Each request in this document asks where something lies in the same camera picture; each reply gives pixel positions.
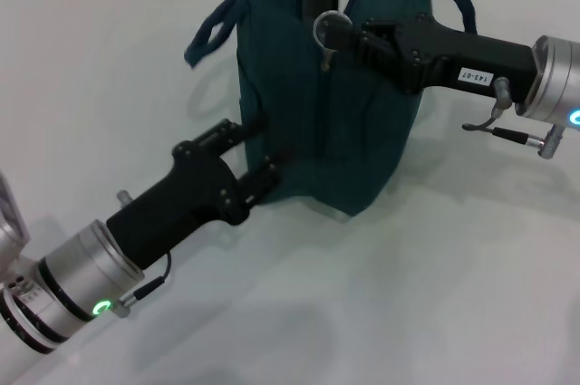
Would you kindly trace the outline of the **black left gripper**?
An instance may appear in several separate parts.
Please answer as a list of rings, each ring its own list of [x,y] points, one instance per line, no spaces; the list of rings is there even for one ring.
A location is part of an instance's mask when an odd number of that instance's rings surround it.
[[[244,222],[249,207],[277,188],[289,151],[262,157],[239,179],[221,155],[262,134],[265,114],[244,124],[223,119],[193,141],[172,151],[168,175],[106,220],[121,251],[139,268],[148,268],[206,223]]]

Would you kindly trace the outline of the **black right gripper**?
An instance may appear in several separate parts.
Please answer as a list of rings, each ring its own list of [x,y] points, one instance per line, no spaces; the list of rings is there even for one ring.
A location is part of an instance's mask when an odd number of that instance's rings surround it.
[[[324,47],[412,94],[445,87],[492,97],[492,83],[505,77],[523,101],[537,77],[529,46],[450,29],[431,17],[369,19],[361,31],[330,24]]]

